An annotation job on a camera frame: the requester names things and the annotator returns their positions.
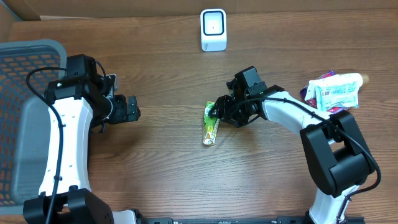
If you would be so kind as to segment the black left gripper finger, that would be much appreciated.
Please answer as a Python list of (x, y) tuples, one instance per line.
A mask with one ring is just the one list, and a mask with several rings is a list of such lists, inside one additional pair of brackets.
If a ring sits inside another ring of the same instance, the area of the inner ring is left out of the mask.
[(126, 116), (126, 121), (135, 122), (139, 119), (140, 116), (141, 116), (141, 111), (139, 108), (134, 110), (129, 110)]
[(138, 109), (136, 96), (129, 96), (128, 97), (127, 108), (128, 109)]

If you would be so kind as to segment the green yellow snack packet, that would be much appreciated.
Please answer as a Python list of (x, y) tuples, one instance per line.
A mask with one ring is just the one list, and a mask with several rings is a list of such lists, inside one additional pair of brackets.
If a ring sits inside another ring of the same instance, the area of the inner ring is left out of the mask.
[(205, 146), (212, 146), (215, 144), (218, 126), (220, 123), (220, 119), (218, 117), (210, 116), (209, 114), (214, 105), (215, 102), (207, 101), (204, 110), (202, 143)]

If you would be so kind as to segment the teal wet wipes pack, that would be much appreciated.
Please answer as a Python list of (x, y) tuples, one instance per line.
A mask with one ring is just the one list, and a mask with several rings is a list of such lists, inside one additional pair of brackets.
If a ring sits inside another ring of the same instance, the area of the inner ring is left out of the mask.
[(328, 111), (334, 107), (358, 107), (360, 87), (357, 82), (343, 85), (315, 85), (317, 108)]

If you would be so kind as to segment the white tube with gold cap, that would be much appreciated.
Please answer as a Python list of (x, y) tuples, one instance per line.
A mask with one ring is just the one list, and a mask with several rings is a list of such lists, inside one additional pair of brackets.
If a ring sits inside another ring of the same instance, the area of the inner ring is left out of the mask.
[(368, 84), (370, 78), (368, 75), (363, 73), (346, 73), (346, 74), (336, 74), (331, 77), (310, 80), (308, 82), (307, 96), (306, 100), (309, 100), (312, 96), (316, 98), (315, 85), (343, 85), (345, 83), (357, 82), (361, 87)]

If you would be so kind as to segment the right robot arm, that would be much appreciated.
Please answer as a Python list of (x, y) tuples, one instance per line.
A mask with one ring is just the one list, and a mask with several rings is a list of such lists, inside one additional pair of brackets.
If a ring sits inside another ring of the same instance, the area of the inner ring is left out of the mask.
[(354, 116), (312, 108), (282, 87), (268, 87), (250, 66), (226, 84), (206, 115), (236, 128), (258, 118), (278, 123), (300, 136), (310, 176), (317, 186), (313, 205), (295, 223), (364, 223), (347, 217), (353, 196), (375, 189), (381, 170), (370, 153)]

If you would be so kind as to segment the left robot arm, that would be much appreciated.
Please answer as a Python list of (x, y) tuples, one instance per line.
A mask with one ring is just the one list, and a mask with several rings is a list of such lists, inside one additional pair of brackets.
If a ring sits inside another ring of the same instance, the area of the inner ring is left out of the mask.
[(92, 128), (135, 122), (141, 112), (135, 96), (116, 95), (115, 74), (98, 73), (102, 64), (80, 54), (67, 58), (63, 76), (41, 95), (49, 108), (47, 165), (37, 198), (26, 200), (27, 223), (137, 223), (133, 210), (114, 212), (91, 191), (88, 143)]

